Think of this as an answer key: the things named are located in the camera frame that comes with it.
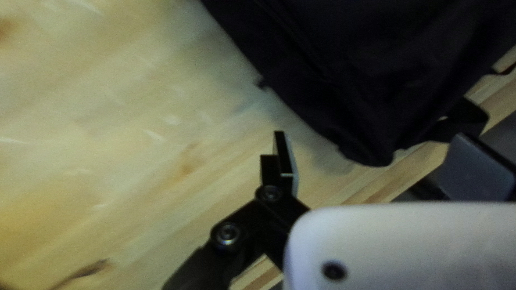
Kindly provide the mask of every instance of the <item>black fabric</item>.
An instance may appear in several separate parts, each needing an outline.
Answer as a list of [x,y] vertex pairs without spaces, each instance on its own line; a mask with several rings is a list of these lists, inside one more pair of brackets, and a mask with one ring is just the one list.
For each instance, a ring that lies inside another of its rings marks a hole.
[[261,85],[370,166],[425,140],[478,134],[481,113],[460,100],[516,44],[515,0],[202,1]]

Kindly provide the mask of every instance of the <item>wood grain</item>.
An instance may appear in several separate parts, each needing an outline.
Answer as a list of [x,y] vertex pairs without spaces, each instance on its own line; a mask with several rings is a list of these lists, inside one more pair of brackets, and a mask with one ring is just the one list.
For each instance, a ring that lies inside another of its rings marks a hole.
[[[252,198],[273,130],[292,140],[310,207],[387,201],[444,153],[426,144],[386,168],[342,158],[257,89],[257,72],[198,1],[0,7],[2,290],[160,289]],[[490,125],[516,109],[513,79],[471,92]],[[233,288],[280,279],[263,259]]]

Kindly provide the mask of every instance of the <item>white plastic part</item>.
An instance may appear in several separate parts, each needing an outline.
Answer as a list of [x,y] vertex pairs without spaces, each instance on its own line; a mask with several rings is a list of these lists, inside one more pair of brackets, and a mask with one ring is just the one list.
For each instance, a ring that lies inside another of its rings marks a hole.
[[[325,277],[327,262],[347,276]],[[283,271],[288,290],[516,289],[516,204],[320,208],[294,225]]]

